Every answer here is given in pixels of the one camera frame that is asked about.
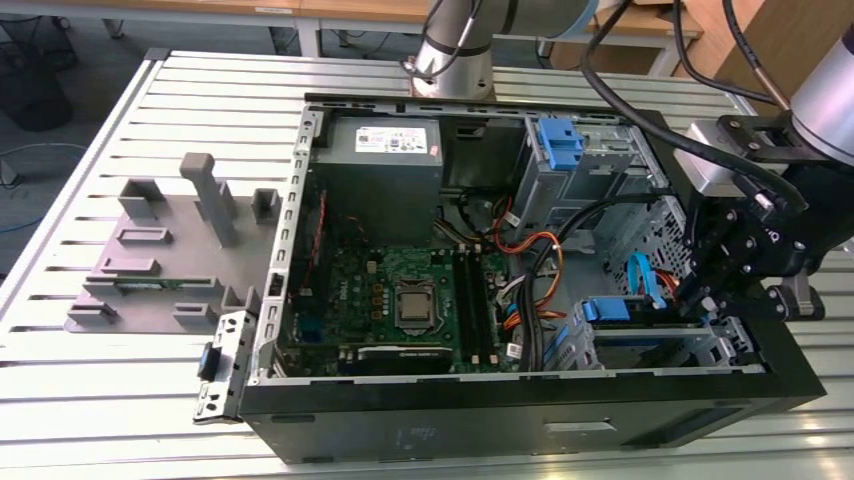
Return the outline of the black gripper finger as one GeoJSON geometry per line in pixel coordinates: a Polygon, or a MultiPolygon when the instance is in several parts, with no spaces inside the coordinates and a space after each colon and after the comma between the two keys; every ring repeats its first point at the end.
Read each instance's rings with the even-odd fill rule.
{"type": "Polygon", "coordinates": [[[694,238],[688,273],[677,290],[684,317],[701,315],[704,299],[716,298],[728,289],[754,253],[754,237],[745,231],[744,213],[729,209],[709,219],[712,223],[694,238]]]}
{"type": "Polygon", "coordinates": [[[820,321],[825,318],[825,303],[808,279],[784,279],[780,284],[762,287],[758,283],[741,291],[700,290],[701,303],[712,303],[709,310],[717,318],[742,320],[820,321]]]}

